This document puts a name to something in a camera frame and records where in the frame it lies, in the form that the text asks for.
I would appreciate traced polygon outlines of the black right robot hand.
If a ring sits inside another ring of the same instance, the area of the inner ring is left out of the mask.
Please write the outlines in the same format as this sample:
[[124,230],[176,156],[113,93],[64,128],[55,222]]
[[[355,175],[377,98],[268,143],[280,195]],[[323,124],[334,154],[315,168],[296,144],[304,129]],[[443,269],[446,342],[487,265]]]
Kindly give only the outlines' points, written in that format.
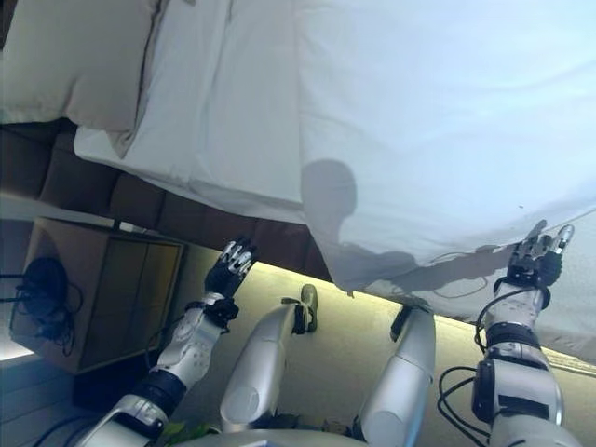
[[518,242],[508,261],[506,281],[518,287],[545,289],[553,285],[562,272],[562,257],[575,233],[575,227],[566,224],[553,237],[544,233],[547,221],[539,221]]

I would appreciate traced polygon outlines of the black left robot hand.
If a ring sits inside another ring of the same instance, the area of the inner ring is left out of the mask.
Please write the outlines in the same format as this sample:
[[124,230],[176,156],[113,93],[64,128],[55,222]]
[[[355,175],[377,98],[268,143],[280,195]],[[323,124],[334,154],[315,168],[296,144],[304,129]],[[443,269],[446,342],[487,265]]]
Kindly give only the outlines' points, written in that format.
[[233,298],[256,262],[256,247],[247,237],[229,241],[204,280],[206,294]]

